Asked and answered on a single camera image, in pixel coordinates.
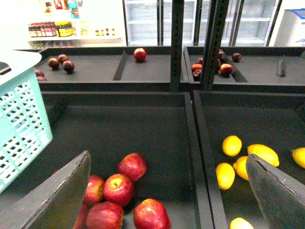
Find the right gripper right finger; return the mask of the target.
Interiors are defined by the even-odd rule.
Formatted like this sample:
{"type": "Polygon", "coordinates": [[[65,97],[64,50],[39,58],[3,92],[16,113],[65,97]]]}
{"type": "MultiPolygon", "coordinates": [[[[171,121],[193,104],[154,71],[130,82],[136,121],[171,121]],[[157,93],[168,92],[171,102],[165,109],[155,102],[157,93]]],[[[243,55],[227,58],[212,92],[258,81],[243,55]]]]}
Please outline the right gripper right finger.
{"type": "Polygon", "coordinates": [[[305,227],[305,186],[251,154],[246,162],[251,190],[270,229],[305,227]]]}

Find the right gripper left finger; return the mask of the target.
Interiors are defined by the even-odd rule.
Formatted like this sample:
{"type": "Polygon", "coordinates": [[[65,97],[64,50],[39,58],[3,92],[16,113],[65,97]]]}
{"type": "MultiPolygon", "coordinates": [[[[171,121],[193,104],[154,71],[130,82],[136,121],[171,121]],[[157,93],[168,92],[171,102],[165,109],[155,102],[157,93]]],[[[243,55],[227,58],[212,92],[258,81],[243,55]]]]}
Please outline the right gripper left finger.
{"type": "Polygon", "coordinates": [[[0,213],[2,229],[72,229],[80,213],[91,171],[83,151],[25,197],[0,213]]]}

